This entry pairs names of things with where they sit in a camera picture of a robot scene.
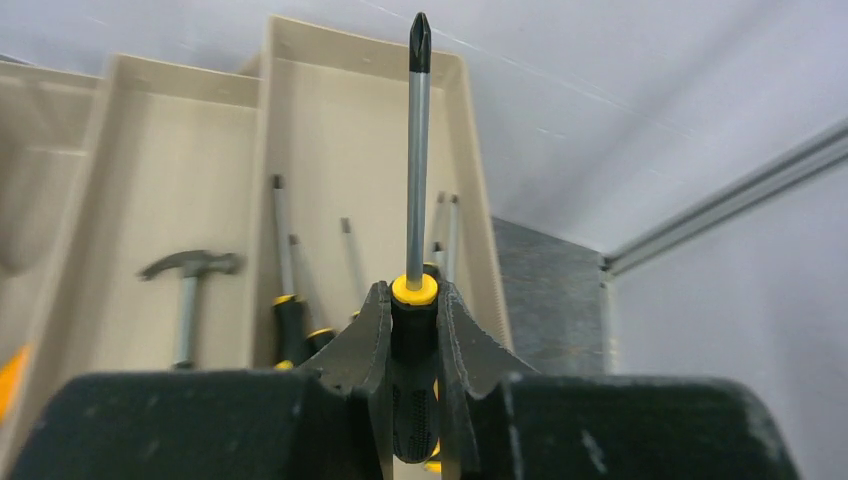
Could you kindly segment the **small black-yellow screwdriver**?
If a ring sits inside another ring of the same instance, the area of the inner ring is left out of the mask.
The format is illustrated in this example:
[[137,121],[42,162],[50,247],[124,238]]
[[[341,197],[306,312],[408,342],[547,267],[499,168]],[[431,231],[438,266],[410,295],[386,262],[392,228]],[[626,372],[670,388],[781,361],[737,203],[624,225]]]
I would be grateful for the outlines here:
[[425,201],[432,31],[425,13],[409,36],[409,108],[405,272],[392,290],[392,422],[395,456],[423,463],[438,441],[436,381],[438,282],[425,272]]

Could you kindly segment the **thin black-yellow screwdriver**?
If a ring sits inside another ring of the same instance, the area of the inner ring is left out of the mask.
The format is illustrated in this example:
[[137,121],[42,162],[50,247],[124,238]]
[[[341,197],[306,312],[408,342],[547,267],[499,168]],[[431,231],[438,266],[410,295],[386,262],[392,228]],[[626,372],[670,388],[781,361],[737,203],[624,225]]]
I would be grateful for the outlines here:
[[365,282],[364,270],[361,264],[358,244],[352,229],[352,223],[349,217],[340,219],[342,236],[346,249],[347,260],[349,263],[349,272],[351,276],[352,286],[356,294],[356,309],[351,314],[350,321],[353,322],[358,318],[361,311],[361,306],[368,295],[368,287]]

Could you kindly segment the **orange handled tool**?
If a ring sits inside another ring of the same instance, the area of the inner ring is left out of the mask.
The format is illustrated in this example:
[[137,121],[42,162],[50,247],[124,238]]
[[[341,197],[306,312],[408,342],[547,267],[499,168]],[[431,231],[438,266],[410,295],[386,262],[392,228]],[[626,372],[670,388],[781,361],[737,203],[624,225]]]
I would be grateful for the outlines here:
[[14,407],[30,354],[31,346],[23,345],[1,368],[1,422]]

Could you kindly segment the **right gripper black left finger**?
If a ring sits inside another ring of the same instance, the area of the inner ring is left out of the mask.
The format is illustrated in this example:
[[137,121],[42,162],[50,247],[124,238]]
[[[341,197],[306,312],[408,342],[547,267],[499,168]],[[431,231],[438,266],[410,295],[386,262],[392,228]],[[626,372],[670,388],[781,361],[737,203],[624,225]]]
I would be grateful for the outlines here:
[[78,376],[42,410],[12,479],[389,479],[391,291],[285,369]]

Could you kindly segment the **beige translucent tool box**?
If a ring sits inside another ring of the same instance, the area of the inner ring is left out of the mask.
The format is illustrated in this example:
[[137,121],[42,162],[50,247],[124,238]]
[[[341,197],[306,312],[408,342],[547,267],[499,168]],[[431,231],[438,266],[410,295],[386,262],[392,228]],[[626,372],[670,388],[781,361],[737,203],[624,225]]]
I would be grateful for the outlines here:
[[340,219],[366,280],[403,269],[405,46],[272,16],[242,73],[116,54],[102,77],[1,66],[1,350],[30,345],[1,423],[1,473],[72,377],[169,366],[179,277],[137,273],[172,252],[233,252],[202,282],[204,370],[271,357],[279,286],[271,177],[285,177],[322,317],[356,294]]

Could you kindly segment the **black-yellow screwdriver front cluster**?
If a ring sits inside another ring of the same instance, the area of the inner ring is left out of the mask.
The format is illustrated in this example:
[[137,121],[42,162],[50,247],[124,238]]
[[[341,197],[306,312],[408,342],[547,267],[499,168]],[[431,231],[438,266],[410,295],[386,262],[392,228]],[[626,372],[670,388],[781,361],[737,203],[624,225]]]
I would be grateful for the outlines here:
[[433,265],[433,268],[438,271],[438,275],[441,275],[443,273],[445,263],[445,247],[442,242],[446,211],[445,197],[446,193],[444,191],[440,191],[437,195],[436,207],[433,216],[431,249],[429,257],[430,263]]

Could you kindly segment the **black-yellow screwdriver cluster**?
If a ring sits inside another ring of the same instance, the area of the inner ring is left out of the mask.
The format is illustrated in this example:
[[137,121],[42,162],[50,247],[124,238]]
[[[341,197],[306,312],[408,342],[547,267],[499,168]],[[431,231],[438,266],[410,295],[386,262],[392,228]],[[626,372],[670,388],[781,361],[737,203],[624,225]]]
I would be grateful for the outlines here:
[[303,357],[309,359],[335,339],[337,331],[322,317],[322,310],[314,290],[312,278],[305,257],[301,252],[299,237],[295,234],[289,234],[288,246],[293,271],[292,285],[305,315]]
[[429,257],[430,263],[433,265],[433,268],[438,271],[438,275],[441,275],[443,273],[445,263],[445,247],[442,242],[446,211],[445,197],[446,193],[444,191],[440,191],[437,195],[436,207],[433,216],[431,249]]

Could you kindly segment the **claw hammer black grip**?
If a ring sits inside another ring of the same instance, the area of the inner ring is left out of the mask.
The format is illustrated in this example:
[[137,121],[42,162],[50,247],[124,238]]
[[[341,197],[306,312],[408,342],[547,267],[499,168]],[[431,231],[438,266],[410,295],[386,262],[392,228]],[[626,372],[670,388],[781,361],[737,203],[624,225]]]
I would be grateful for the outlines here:
[[193,340],[197,296],[201,279],[209,274],[234,275],[240,267],[241,258],[236,253],[187,250],[158,259],[137,273],[141,281],[151,281],[165,271],[172,269],[180,271],[181,302],[172,369],[191,370],[195,368]]

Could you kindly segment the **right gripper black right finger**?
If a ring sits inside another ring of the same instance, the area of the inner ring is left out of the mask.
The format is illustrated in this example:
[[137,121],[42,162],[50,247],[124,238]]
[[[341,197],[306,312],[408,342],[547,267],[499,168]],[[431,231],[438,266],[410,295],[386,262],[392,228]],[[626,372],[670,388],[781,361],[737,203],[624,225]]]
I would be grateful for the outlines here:
[[795,479],[769,410],[709,377],[547,376],[439,286],[446,479]]

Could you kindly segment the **large black-yellow Phillips screwdriver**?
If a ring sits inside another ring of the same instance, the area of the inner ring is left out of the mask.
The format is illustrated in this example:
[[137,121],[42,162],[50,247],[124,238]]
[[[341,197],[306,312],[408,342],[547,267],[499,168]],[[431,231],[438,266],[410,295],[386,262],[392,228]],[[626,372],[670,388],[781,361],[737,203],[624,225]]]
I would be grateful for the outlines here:
[[303,362],[306,337],[304,303],[298,296],[294,263],[285,208],[284,180],[274,174],[271,180],[273,212],[276,224],[276,245],[281,280],[281,294],[273,302],[272,312],[278,334],[278,369],[289,370]]

